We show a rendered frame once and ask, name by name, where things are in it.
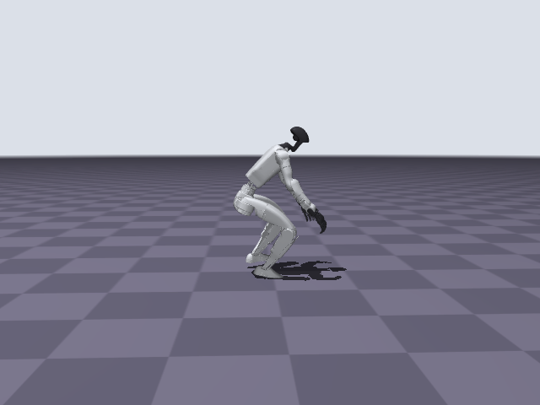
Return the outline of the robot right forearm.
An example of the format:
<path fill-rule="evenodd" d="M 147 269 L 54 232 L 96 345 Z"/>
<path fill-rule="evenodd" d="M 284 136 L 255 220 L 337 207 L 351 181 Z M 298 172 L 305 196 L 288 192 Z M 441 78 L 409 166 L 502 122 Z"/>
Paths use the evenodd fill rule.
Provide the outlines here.
<path fill-rule="evenodd" d="M 299 182 L 296 179 L 293 179 L 290 182 L 294 190 L 294 198 L 297 199 L 301 207 L 307 212 L 307 209 L 311 208 L 314 212 L 316 211 L 316 206 L 311 203 L 308 197 L 304 194 Z M 308 213 L 308 212 L 307 212 Z"/>

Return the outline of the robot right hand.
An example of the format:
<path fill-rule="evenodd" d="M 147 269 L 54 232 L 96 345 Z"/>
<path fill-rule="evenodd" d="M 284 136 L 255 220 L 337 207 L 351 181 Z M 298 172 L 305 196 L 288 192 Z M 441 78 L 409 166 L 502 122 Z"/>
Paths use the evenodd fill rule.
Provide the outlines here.
<path fill-rule="evenodd" d="M 321 226 L 320 234 L 323 233 L 327 227 L 327 222 L 325 221 L 322 214 L 318 213 L 318 209 L 316 209 L 316 211 L 314 212 L 311 208 L 307 209 L 307 212 L 311 217 L 315 217 L 316 222 Z"/>

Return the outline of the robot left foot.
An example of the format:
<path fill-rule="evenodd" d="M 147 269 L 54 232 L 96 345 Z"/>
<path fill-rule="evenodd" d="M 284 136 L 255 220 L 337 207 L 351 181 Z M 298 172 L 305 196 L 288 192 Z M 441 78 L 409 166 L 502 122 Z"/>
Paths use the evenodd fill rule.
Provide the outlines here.
<path fill-rule="evenodd" d="M 260 253 L 260 252 L 259 252 Z M 258 253 L 258 254 L 259 254 Z M 257 254 L 257 255 L 258 255 Z M 256 255 L 256 254 L 255 254 Z M 254 252 L 251 254 L 248 254 L 247 257 L 246 257 L 246 262 L 247 263 L 253 263 L 253 262 L 264 262 L 266 261 L 268 258 L 269 258 L 270 255 L 267 255 L 267 254 L 260 254 L 258 256 L 254 256 Z"/>

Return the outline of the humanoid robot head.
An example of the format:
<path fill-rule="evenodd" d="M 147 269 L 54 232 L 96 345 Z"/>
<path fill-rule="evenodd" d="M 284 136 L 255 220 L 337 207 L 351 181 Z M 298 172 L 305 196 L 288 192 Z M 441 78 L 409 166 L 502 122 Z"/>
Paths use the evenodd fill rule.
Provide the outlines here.
<path fill-rule="evenodd" d="M 292 127 L 290 129 L 290 131 L 294 135 L 293 140 L 297 141 L 296 144 L 294 145 L 294 147 L 291 146 L 289 143 L 279 144 L 279 146 L 283 147 L 284 149 L 288 148 L 288 151 L 291 150 L 292 152 L 294 152 L 302 143 L 308 143 L 309 142 L 308 134 L 306 133 L 306 131 L 303 128 L 301 128 L 301 127 Z"/>

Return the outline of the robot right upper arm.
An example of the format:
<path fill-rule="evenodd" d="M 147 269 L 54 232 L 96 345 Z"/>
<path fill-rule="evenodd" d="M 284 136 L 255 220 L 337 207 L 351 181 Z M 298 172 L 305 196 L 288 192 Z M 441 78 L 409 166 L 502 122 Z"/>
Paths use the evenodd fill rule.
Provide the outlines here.
<path fill-rule="evenodd" d="M 287 190 L 290 192 L 293 192 L 294 190 L 290 184 L 290 182 L 293 180 L 292 178 L 293 171 L 290 164 L 289 153 L 284 150 L 277 150 L 275 151 L 275 159 L 276 159 L 276 162 L 280 166 L 280 170 L 282 172 L 282 176 L 283 176 Z"/>

